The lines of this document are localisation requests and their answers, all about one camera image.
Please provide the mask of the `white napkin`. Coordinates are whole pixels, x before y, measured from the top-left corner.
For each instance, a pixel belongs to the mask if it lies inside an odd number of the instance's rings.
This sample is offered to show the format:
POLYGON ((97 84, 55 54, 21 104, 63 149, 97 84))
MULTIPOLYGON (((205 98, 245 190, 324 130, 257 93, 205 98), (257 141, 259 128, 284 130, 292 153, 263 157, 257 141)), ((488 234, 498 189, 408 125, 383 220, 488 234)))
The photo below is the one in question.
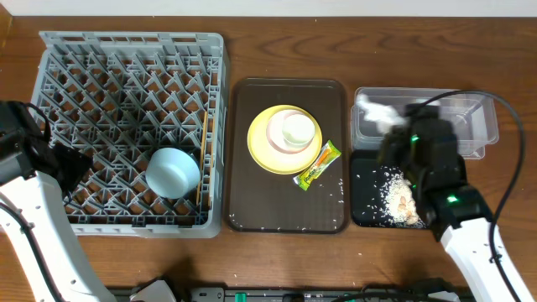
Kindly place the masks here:
POLYGON ((374 122, 381 134, 387 134, 392 128, 403 127, 407 123, 393 107, 371 102, 365 94, 356 96, 356 105, 365 112, 364 119, 374 122))

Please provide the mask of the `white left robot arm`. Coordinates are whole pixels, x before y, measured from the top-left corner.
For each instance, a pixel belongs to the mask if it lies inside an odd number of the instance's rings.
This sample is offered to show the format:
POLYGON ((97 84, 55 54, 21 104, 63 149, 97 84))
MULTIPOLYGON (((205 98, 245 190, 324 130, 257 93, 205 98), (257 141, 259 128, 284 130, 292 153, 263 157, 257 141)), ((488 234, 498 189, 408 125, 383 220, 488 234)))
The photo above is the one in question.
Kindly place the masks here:
POLYGON ((114 301, 70 225, 64 198, 92 167, 90 157, 52 144, 31 103, 1 103, 1 227, 38 301, 114 301))

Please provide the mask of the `light blue bowl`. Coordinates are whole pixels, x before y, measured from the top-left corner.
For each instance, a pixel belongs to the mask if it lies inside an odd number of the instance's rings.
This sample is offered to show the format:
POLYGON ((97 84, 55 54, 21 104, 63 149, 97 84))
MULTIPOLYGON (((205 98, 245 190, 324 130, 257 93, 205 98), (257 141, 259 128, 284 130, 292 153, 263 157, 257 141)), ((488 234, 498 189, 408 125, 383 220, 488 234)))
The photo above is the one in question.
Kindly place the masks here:
POLYGON ((161 148, 153 153, 145 179, 158 196, 179 199, 198 186, 201 172, 188 153, 177 148, 161 148))

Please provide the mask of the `pink bowl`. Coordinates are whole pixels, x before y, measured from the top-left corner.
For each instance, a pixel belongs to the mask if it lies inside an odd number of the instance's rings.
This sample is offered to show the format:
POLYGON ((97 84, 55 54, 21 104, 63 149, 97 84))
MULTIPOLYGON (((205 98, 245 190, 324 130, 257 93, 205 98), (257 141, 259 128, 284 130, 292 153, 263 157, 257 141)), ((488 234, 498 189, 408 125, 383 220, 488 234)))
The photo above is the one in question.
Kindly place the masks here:
POLYGON ((266 128, 266 137, 269 144, 284 154, 297 154, 305 150, 312 142, 312 140, 305 146, 296 147, 285 142, 282 134, 282 126, 284 119, 293 114, 303 114, 303 112, 292 109, 285 109, 276 112, 269 120, 266 128))

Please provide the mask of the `cream cup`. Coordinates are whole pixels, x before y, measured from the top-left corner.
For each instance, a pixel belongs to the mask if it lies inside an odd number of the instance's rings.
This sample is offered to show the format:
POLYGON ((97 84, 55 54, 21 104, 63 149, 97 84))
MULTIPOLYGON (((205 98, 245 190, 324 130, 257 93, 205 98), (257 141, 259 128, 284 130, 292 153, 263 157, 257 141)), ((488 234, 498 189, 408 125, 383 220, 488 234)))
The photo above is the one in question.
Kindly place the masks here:
POLYGON ((303 114, 293 114, 284 119, 282 134, 286 143, 302 147, 315 136, 315 124, 303 114))

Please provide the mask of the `green snack wrapper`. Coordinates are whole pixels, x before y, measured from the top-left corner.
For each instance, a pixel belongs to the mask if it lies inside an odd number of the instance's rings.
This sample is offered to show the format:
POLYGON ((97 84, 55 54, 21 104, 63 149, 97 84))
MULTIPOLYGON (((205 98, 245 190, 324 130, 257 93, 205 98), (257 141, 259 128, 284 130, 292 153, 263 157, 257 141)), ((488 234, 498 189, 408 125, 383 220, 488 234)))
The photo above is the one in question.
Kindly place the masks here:
POLYGON ((313 164, 293 178, 294 183, 302 190, 307 191, 311 183, 340 156, 341 151, 334 146, 331 140, 328 140, 321 148, 321 151, 313 164))

